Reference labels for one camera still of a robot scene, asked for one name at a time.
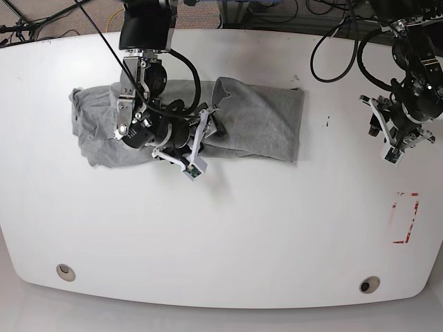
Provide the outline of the grey printed T-shirt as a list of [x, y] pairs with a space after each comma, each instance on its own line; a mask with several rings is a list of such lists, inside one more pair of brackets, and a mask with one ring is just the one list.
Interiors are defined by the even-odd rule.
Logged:
[[[230, 77], [201, 84], [201, 99], [216, 105], [215, 117], [225, 129], [223, 137], [204, 140], [202, 156], [209, 158], [297, 159], [305, 92], [248, 85]], [[114, 138], [119, 83], [90, 89], [73, 89], [73, 135], [90, 166], [129, 167], [153, 160], [152, 148], [124, 146]]]

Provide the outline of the red tape rectangle marking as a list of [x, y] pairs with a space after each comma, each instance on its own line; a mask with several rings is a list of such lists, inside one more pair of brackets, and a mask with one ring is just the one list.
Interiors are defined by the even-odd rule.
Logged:
[[398, 192], [392, 204], [389, 223], [389, 242], [394, 244], [408, 243], [417, 210], [420, 194], [417, 192]]

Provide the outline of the black tripod legs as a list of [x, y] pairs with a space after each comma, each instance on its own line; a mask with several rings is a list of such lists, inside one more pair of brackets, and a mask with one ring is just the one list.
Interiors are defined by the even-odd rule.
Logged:
[[1, 34], [9, 34], [8, 37], [1, 39], [2, 48], [36, 42], [43, 28], [68, 17], [78, 9], [78, 6], [73, 4], [49, 17], [28, 20], [10, 1], [2, 1], [2, 3], [17, 17], [17, 22], [13, 26], [1, 24]]

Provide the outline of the grey metal frame leg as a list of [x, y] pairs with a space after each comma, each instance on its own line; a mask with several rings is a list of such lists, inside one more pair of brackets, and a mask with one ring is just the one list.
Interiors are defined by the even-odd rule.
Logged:
[[251, 18], [252, 1], [217, 1], [221, 28], [245, 29]]

